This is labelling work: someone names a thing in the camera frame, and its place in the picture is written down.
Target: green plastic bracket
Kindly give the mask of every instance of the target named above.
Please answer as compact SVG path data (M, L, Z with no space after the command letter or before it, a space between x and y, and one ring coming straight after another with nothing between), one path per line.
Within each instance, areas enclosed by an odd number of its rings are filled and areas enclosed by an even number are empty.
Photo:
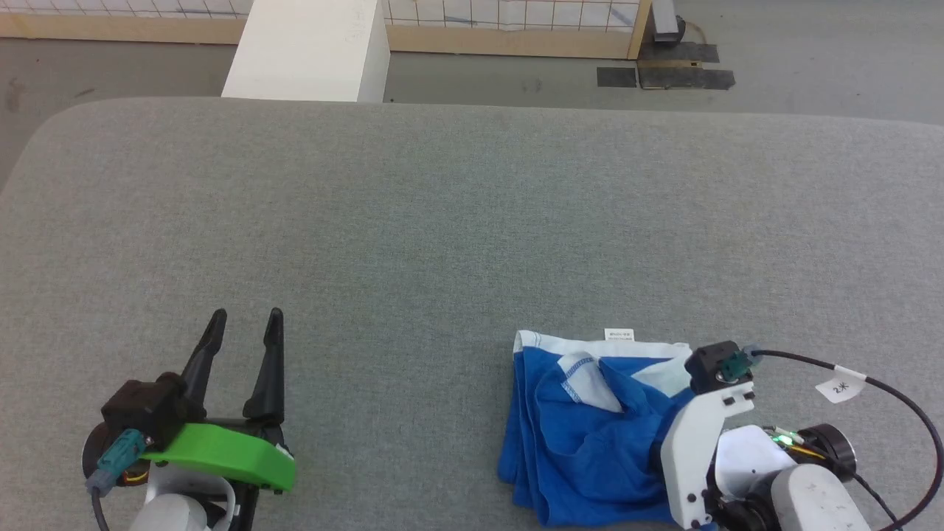
M295 484L291 457L263 439L213 424L184 424L163 452L141 457L272 490L289 492Z

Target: white tag with text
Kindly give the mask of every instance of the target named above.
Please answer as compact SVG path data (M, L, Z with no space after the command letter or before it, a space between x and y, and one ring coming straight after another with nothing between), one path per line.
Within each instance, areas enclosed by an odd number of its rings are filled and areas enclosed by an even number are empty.
M861 372L835 366L833 379L817 385L817 391L832 403L841 403L855 397L866 388L866 375Z
M636 334L632 328L604 328L603 338L607 341L635 341Z

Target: folded blue shirt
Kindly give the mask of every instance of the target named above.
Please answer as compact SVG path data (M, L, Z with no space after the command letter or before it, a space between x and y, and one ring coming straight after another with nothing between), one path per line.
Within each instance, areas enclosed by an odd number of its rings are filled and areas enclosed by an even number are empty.
M498 477L542 525L673 522L649 465L688 389L685 344L569 341L523 331Z

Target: gray fabric surface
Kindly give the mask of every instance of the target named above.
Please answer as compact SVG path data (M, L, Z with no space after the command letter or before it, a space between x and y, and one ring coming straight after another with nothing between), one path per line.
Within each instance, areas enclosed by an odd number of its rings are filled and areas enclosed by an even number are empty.
M495 472L522 328L760 341L885 379L941 421L942 145L944 128L801 116L70 109L0 195L0 528L93 529L78 456L98 408L180 370L220 306L214 416L239 415L268 311L286 316L299 475L262 497L260 530L536 527ZM768 361L737 421L834 422L904 512L929 438L877 389L827 403L829 377ZM106 499L112 529L142 498ZM908 529L942 518L936 503Z

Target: gray floor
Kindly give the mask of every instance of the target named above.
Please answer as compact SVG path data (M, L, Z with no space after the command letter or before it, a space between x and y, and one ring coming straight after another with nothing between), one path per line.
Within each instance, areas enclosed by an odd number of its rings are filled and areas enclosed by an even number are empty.
M944 125L944 3L677 0L737 84L719 91L598 88L625 62L394 54L388 100L591 109L793 112ZM690 32L689 39L698 38ZM219 95L232 46L0 40L0 187L32 132L72 105Z

